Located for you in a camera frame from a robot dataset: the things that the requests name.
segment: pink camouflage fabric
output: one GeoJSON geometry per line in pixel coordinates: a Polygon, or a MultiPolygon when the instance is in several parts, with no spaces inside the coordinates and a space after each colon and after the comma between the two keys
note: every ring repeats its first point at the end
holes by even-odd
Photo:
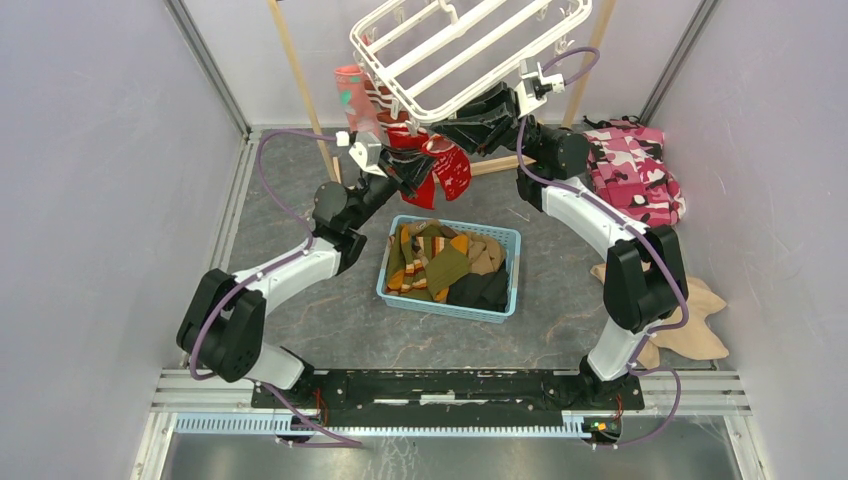
{"type": "Polygon", "coordinates": [[[680,184],[662,161],[663,132],[628,120],[586,123],[589,174],[595,193],[651,227],[674,225],[686,212],[680,184]]]}

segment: robotic arm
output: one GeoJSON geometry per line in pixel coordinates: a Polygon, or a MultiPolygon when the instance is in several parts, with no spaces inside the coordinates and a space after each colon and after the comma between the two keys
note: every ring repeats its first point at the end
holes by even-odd
{"type": "MultiPolygon", "coordinates": [[[[438,122],[430,129],[469,152],[485,155],[500,146],[515,150],[521,104],[520,93],[501,84],[470,102],[455,119],[438,122]]],[[[581,362],[581,391],[572,392],[591,400],[623,385],[629,377],[627,361],[646,330],[677,307],[656,266],[643,269],[643,262],[653,260],[625,226],[648,238],[686,295],[677,237],[670,228],[649,229],[620,214],[616,221],[597,206],[603,201],[577,178],[585,172],[589,154],[588,141],[582,135],[552,129],[527,116],[522,144],[523,152],[537,160],[530,167],[533,173],[570,188],[543,185],[519,170],[516,183],[521,198],[572,228],[607,261],[604,304],[610,318],[598,344],[581,362]]],[[[435,161],[369,138],[359,139],[352,154],[360,157],[357,163],[361,166],[376,166],[381,174],[365,173],[352,188],[334,182],[321,185],[315,195],[312,242],[249,270],[230,275],[215,269],[202,278],[177,335],[177,344],[187,352],[195,346],[215,305],[245,279],[257,278],[226,304],[200,348],[197,360],[224,380],[250,378],[295,393],[299,384],[308,383],[314,371],[311,365],[285,348],[262,341],[265,317],[308,286],[353,265],[366,241],[358,229],[398,190],[414,193],[435,161]],[[270,266],[281,263],[284,265],[269,271],[270,266]]]]}

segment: laundry basket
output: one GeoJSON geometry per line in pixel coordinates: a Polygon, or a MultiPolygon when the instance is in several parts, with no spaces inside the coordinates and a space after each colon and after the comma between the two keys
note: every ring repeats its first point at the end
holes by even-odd
{"type": "MultiPolygon", "coordinates": [[[[411,215],[398,215],[392,222],[392,228],[389,235],[394,235],[398,224],[413,223],[416,221],[429,220],[425,217],[414,217],[411,215]]],[[[390,307],[403,308],[406,310],[415,310],[418,312],[433,313],[436,315],[446,315],[449,317],[467,318],[469,320],[479,320],[490,323],[503,323],[510,315],[515,313],[515,304],[518,298],[518,265],[521,253],[521,234],[516,230],[509,228],[489,227],[486,225],[476,225],[473,223],[452,222],[449,220],[439,220],[442,225],[451,227],[455,230],[465,230],[474,233],[488,235],[497,240],[503,245],[506,250],[506,269],[509,272],[509,298],[507,299],[505,312],[492,312],[489,310],[479,310],[476,308],[457,307],[454,305],[446,305],[436,302],[425,302],[423,300],[415,300],[411,298],[403,298],[396,295],[389,295],[386,290],[386,265],[389,261],[389,247],[386,247],[386,253],[383,255],[383,263],[380,269],[380,277],[377,279],[377,295],[379,295],[390,307]]]]}

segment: black cloth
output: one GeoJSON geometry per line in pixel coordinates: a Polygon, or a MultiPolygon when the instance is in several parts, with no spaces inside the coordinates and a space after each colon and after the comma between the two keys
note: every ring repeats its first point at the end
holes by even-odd
{"type": "Polygon", "coordinates": [[[480,275],[469,273],[457,280],[448,290],[448,305],[505,312],[509,299],[509,273],[506,262],[500,270],[480,275]]]}

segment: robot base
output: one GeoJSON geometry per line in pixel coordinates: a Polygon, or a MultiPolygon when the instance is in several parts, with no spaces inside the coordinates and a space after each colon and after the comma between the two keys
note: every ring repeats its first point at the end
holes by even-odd
{"type": "MultiPolygon", "coordinates": [[[[315,393],[334,427],[561,426],[564,410],[642,410],[639,379],[626,375],[604,388],[561,370],[315,370],[285,394],[314,408],[315,393]]],[[[285,408],[267,390],[253,408],[285,408]]]]}

